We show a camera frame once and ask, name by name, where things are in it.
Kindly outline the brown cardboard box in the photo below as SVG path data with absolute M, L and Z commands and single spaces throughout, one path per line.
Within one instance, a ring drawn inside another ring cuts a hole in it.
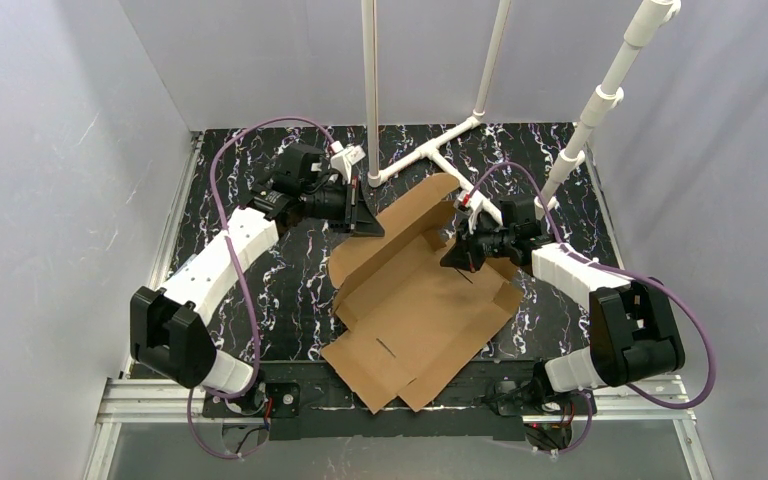
M 441 266 L 459 188 L 450 174 L 425 178 L 378 214 L 384 236 L 350 237 L 330 255 L 347 330 L 321 355 L 373 414 L 395 399 L 415 412 L 431 403 L 521 306 L 510 262 Z

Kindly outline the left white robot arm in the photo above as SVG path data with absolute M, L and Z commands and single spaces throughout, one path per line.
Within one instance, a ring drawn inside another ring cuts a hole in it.
M 220 351 L 208 330 L 231 288 L 263 253 L 301 221 L 324 220 L 336 233 L 381 237 L 355 170 L 359 146 L 328 150 L 294 143 L 274 167 L 240 194 L 240 204 L 207 246 L 159 287 L 139 288 L 130 301 L 130 354 L 182 387 L 225 398 L 246 393 L 259 362 Z

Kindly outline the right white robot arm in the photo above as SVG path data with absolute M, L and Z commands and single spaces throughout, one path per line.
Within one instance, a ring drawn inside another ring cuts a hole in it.
M 507 259 L 585 308 L 587 347 L 538 362 L 524 391 L 548 398 L 574 390 L 617 387 L 669 373 L 685 352 L 669 299 L 638 280 L 601 271 L 543 231 L 523 200 L 501 203 L 500 224 L 480 212 L 461 220 L 441 266 L 475 273 L 490 259 Z

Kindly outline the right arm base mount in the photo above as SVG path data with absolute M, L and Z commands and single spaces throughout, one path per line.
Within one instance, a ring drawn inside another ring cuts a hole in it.
M 526 422 L 526 441 L 533 453 L 557 457 L 580 446 L 596 413 L 591 390 L 556 392 L 548 380 L 535 375 L 527 382 L 496 382 L 475 402 L 501 417 L 556 415 L 556 421 Z

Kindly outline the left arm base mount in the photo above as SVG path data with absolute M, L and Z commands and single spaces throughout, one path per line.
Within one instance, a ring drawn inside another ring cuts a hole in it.
M 265 427 L 274 440 L 298 437 L 301 387 L 293 382 L 263 382 L 234 400 L 207 396 L 202 416 L 240 425 Z

